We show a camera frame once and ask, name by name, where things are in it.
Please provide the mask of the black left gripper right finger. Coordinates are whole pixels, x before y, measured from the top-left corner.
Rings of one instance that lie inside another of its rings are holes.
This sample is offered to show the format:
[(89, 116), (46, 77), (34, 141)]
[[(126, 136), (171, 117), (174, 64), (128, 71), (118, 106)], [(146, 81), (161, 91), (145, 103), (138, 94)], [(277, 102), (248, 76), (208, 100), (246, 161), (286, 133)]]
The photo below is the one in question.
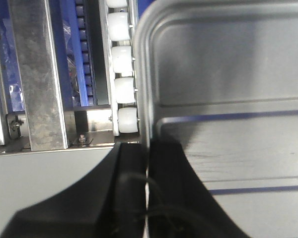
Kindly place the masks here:
[(246, 238), (189, 164), (179, 143), (155, 142), (149, 157), (152, 238)]

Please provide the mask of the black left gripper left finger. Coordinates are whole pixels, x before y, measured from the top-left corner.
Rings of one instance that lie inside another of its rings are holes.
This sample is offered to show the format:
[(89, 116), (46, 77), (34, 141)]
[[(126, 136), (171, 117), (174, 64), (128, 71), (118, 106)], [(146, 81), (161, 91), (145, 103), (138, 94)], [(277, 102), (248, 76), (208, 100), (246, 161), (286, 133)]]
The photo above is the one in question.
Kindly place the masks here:
[(139, 144), (118, 143), (87, 175), (14, 214), (3, 238), (141, 238), (146, 169)]

